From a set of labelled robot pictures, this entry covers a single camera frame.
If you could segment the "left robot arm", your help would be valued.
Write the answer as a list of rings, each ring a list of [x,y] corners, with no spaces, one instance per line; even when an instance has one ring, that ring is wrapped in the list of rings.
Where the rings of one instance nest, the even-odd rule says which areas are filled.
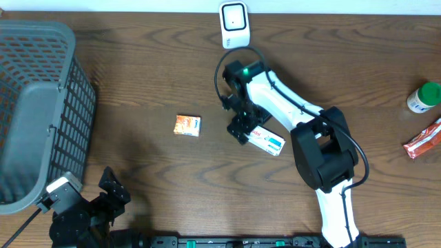
[[[130,193],[106,167],[99,181],[103,190],[88,201],[79,192],[80,182],[67,172],[46,187],[54,210],[49,236],[53,247],[149,247],[151,242],[133,229],[112,231],[117,217],[125,213]]]

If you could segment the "white barcode scanner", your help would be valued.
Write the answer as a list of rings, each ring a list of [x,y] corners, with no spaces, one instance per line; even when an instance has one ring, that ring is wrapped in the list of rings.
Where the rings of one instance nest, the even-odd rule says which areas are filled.
[[[226,50],[248,46],[251,39],[247,6],[229,1],[219,6],[222,45]]]

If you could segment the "white Panadol box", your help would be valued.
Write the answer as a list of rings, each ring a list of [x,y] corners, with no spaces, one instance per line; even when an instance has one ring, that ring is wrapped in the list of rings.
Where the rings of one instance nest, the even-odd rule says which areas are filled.
[[[257,126],[250,134],[246,134],[245,136],[250,143],[263,149],[272,156],[279,156],[286,143],[284,138],[261,126]]]

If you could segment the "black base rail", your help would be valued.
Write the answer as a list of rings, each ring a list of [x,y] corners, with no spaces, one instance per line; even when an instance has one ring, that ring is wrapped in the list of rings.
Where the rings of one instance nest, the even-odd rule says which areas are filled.
[[[151,248],[331,248],[321,236],[293,236],[276,238],[178,238],[176,236],[155,236],[150,241]],[[354,245],[359,248],[407,248],[404,238],[356,238]]]

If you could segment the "green lid jar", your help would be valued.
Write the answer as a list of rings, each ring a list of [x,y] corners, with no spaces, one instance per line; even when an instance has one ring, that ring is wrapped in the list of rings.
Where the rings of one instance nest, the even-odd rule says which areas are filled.
[[[421,114],[440,104],[440,84],[427,82],[407,98],[407,107],[414,113]]]

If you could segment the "red Top chocolate bar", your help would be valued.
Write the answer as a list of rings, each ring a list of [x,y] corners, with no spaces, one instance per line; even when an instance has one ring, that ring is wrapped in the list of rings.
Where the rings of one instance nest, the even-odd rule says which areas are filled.
[[[438,143],[440,143],[440,118],[403,145],[403,148],[410,158],[415,159]]]

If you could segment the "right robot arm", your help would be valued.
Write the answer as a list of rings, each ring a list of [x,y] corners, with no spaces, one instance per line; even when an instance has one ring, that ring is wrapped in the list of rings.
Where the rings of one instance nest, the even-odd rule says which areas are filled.
[[[262,61],[225,66],[222,78],[232,93],[220,99],[236,115],[227,131],[242,145],[270,118],[291,136],[294,162],[300,177],[317,195],[322,216],[322,237],[330,247],[356,247],[360,236],[351,204],[358,146],[344,114],[327,110],[292,92]]]

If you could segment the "grey plastic basket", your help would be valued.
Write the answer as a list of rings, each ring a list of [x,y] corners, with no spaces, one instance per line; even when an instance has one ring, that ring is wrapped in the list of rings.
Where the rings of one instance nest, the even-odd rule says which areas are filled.
[[[1,213],[37,203],[65,173],[82,180],[96,92],[67,25],[1,22]]]

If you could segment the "orange snack packet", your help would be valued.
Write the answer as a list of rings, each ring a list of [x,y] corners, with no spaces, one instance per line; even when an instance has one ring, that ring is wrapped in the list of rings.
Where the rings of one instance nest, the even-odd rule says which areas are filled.
[[[177,115],[174,126],[174,133],[187,136],[200,135],[201,131],[201,117]]]

